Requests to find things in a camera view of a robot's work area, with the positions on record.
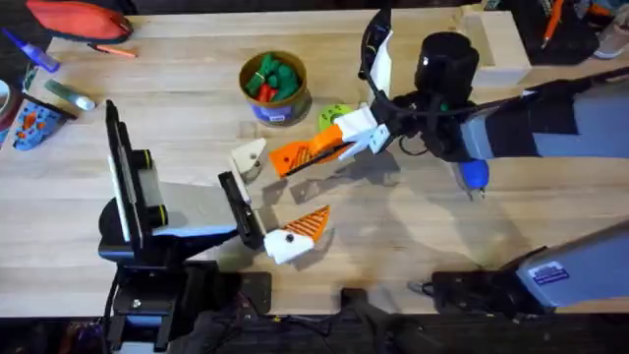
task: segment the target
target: sticker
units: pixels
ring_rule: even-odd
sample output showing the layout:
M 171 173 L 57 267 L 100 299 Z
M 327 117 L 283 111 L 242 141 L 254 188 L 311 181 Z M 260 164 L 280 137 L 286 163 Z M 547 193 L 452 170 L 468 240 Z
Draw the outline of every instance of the sticker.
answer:
M 570 274 L 559 262 L 549 262 L 529 269 L 529 276 L 537 285 L 542 286 L 567 279 L 570 277 Z
M 253 105 L 254 113 L 257 118 L 265 122 L 284 122 L 291 119 L 291 106 L 279 108 L 265 108 Z

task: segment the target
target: marker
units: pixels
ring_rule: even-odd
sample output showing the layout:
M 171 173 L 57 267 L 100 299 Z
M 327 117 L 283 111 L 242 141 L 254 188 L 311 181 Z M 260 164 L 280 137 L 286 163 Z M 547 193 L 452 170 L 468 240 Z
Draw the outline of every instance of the marker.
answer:
M 19 38 L 10 33 L 7 29 L 2 29 L 4 34 L 22 50 L 30 60 L 35 62 L 40 67 L 44 68 L 48 73 L 54 73 L 59 70 L 61 65 L 55 58 L 46 54 L 43 50 L 37 48 L 32 44 L 25 43 Z
M 117 55 L 126 56 L 128 58 L 138 58 L 138 54 L 136 54 L 136 53 L 128 52 L 128 51 L 122 50 L 122 49 L 113 48 L 113 47 L 110 47 L 110 46 L 107 46 L 107 45 L 88 44 L 87 46 L 89 46 L 90 48 L 92 48 L 94 50 L 97 50 L 99 52 L 103 52 L 103 53 L 117 54 Z

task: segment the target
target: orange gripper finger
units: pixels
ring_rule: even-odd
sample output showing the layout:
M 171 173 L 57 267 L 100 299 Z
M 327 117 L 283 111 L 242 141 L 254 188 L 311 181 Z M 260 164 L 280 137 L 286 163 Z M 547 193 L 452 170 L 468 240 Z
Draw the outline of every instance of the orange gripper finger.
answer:
M 330 215 L 330 206 L 324 206 L 297 220 L 293 220 L 282 227 L 286 231 L 308 236 L 316 243 L 323 234 L 327 218 Z
M 275 167 L 277 175 L 284 177 L 289 171 L 309 162 L 320 153 L 343 144 L 342 136 L 343 133 L 341 129 L 336 124 L 333 124 L 331 127 L 314 136 L 309 142 L 290 143 L 272 151 L 268 155 L 268 158 Z M 333 155 L 318 163 L 327 162 L 338 157 L 345 149 L 346 148 L 342 148 L 338 150 Z

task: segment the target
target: green object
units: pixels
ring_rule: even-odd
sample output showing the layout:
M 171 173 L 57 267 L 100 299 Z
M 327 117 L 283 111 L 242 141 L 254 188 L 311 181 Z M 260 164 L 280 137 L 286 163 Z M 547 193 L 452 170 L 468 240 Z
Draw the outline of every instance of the green object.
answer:
M 266 78 L 266 83 L 272 88 L 277 89 L 279 87 L 279 79 L 277 79 L 276 75 L 271 75 Z
M 277 79 L 279 81 L 277 93 L 273 96 L 271 102 L 288 98 L 299 89 L 295 71 L 286 64 L 281 64 L 277 68 Z
M 268 53 L 262 58 L 262 63 L 259 66 L 259 70 L 254 74 L 247 84 L 245 90 L 249 96 L 256 98 L 259 93 L 259 88 L 264 84 L 266 78 L 271 75 L 280 66 L 280 61 L 273 59 L 273 55 Z
M 345 104 L 330 104 L 323 107 L 318 115 L 318 130 L 320 132 L 332 126 L 334 119 L 343 114 L 350 113 L 352 108 Z

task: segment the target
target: red object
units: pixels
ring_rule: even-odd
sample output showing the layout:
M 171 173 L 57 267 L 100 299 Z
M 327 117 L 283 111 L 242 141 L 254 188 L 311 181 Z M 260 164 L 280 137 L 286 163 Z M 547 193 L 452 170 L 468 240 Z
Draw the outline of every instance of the red object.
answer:
M 269 102 L 272 97 L 271 91 L 272 88 L 268 84 L 262 84 L 262 86 L 259 88 L 259 94 L 257 95 L 256 99 L 260 102 Z
M 28 0 L 27 7 L 52 35 L 89 43 L 122 43 L 131 23 L 121 14 L 79 1 Z
M 543 34 L 543 42 L 542 49 L 546 47 L 552 35 L 554 34 L 554 30 L 557 28 L 557 24 L 559 24 L 559 20 L 561 20 L 561 9 L 563 8 L 563 0 L 556 0 L 554 5 L 552 5 L 552 14 L 550 14 L 550 20 L 548 21 L 548 25 L 546 26 L 546 31 Z

